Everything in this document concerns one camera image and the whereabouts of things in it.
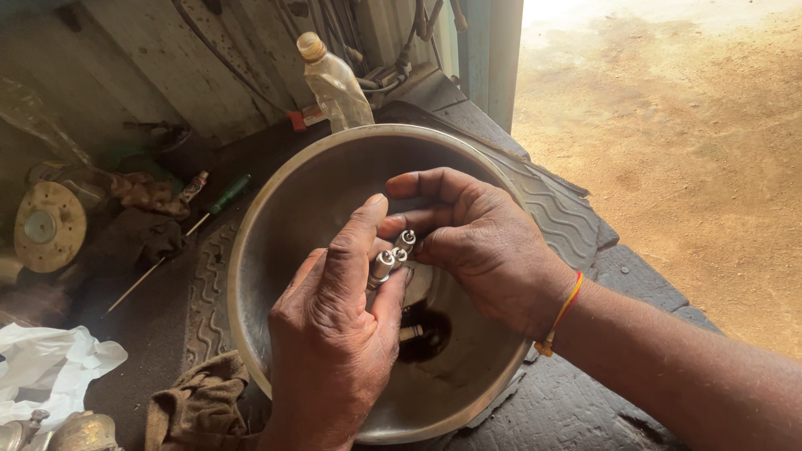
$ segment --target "bowl rim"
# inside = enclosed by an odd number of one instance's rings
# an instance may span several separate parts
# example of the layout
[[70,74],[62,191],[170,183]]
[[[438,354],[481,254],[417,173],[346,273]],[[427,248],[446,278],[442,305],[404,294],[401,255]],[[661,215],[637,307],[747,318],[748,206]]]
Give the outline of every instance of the bowl rim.
[[[484,166],[501,184],[501,188],[507,191],[512,196],[512,199],[524,211],[527,205],[520,195],[518,190],[512,182],[504,175],[503,172],[496,166],[488,157],[482,152],[476,150],[470,144],[462,140],[448,135],[447,133],[433,130],[431,128],[421,127],[419,125],[410,124],[373,124],[364,125],[362,127],[350,128],[348,130],[337,132],[332,135],[326,136],[321,140],[310,144],[301,152],[290,158],[281,168],[276,171],[273,176],[265,183],[259,191],[259,194],[251,202],[245,217],[242,219],[237,237],[234,240],[233,250],[230,257],[229,273],[226,279],[226,302],[228,304],[229,326],[231,334],[234,338],[234,343],[237,349],[241,350],[240,356],[245,362],[245,367],[248,373],[256,381],[261,390],[272,400],[273,387],[267,380],[265,374],[261,371],[256,359],[249,351],[245,341],[245,332],[241,328],[239,321],[240,308],[239,298],[240,291],[237,284],[237,274],[241,269],[242,255],[245,249],[245,240],[247,234],[242,233],[243,230],[252,230],[253,223],[259,217],[261,210],[265,207],[267,200],[275,193],[281,183],[295,170],[305,164],[307,161],[315,158],[317,155],[350,140],[363,138],[367,136],[410,136],[413,135],[429,141],[435,141],[439,144],[447,145],[453,150],[462,152],[468,158],[474,160],[476,163]],[[523,364],[529,349],[532,346],[532,340],[521,337],[521,343],[516,349],[512,359],[510,359],[504,371],[500,374],[492,384],[490,384],[482,393],[477,397],[469,406],[454,412],[444,420],[438,421],[432,425],[408,429],[404,431],[376,431],[373,433],[365,433],[359,431],[356,437],[356,442],[364,445],[389,445],[398,443],[408,443],[413,441],[426,440],[428,438],[437,437],[439,435],[449,433],[455,429],[461,428],[466,425],[470,420],[479,415],[485,410],[509,385],[509,382],[515,376],[518,368]]]

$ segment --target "red object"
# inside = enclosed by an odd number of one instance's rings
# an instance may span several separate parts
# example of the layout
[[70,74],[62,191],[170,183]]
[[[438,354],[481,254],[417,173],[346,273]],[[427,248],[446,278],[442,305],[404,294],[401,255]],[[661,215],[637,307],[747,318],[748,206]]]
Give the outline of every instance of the red object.
[[292,112],[287,110],[287,118],[293,123],[293,130],[295,132],[305,132],[306,124],[303,122],[303,114],[301,112]]

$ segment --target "red and yellow thread bracelet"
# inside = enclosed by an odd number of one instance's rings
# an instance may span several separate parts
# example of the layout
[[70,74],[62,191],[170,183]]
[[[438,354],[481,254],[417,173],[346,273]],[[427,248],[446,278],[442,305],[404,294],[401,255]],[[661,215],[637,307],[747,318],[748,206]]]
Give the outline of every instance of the red and yellow thread bracelet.
[[552,330],[549,331],[549,335],[546,336],[546,340],[543,343],[535,342],[535,349],[537,352],[542,356],[551,357],[554,352],[551,350],[551,344],[554,341],[554,330],[557,329],[557,325],[560,323],[560,320],[571,310],[574,303],[577,301],[577,296],[579,296],[579,287],[582,286],[582,282],[585,281],[585,275],[581,271],[577,271],[577,283],[573,286],[573,291],[571,291],[571,295],[568,297],[568,300],[562,304],[562,308],[560,309],[560,314],[557,315],[557,319],[554,320],[554,325],[552,326]]

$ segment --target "metal bowl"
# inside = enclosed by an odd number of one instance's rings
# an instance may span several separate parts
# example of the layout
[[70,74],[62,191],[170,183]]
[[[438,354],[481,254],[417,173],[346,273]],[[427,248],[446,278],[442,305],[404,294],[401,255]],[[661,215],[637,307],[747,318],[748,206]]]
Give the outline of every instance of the metal bowl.
[[[284,164],[250,206],[229,268],[231,330],[251,376],[271,396],[267,315],[309,252],[326,247],[350,214],[387,179],[449,166],[499,186],[525,208],[484,155],[428,128],[376,124],[328,136]],[[390,201],[390,213],[423,199]],[[448,345],[429,361],[396,363],[356,441],[419,441],[468,423],[507,386],[531,342],[483,318],[459,284],[436,274],[427,300],[451,322]]]

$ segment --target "sandy floor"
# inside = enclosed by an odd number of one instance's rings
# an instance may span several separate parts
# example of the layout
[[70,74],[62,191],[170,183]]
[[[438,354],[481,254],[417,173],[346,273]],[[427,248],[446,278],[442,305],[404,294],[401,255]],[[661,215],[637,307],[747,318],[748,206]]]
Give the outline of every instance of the sandy floor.
[[802,3],[639,3],[527,0],[512,136],[727,335],[802,359]]

